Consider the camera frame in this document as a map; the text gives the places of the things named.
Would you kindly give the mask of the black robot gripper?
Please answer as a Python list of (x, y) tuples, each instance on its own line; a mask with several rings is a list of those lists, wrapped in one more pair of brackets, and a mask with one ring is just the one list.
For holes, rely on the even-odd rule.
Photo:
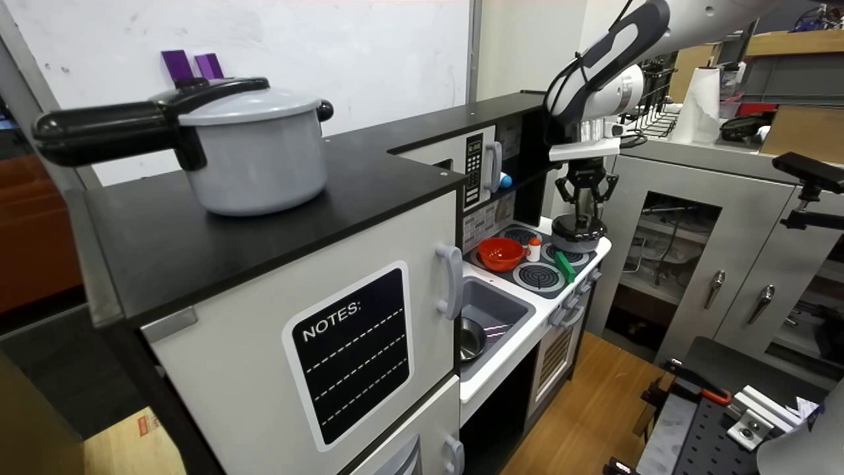
[(581, 195), (594, 200), (594, 229), (607, 233), (607, 200), (614, 193), (620, 176), (610, 175), (601, 158), (569, 160), (566, 172), (556, 180), (556, 193), (564, 200), (564, 228), (581, 229)]

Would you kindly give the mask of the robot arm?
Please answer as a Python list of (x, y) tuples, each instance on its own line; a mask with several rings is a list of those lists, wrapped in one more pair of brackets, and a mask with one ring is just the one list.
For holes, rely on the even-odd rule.
[(752, 23), (777, 0), (641, 0), (624, 6), (585, 49), (548, 81), (543, 113), (558, 142), (548, 158), (569, 163), (556, 181), (572, 202), (569, 214), (550, 221), (556, 234), (574, 241), (601, 237), (599, 202), (614, 193), (605, 158), (620, 152), (614, 119), (627, 113), (643, 96), (643, 61), (711, 41)]

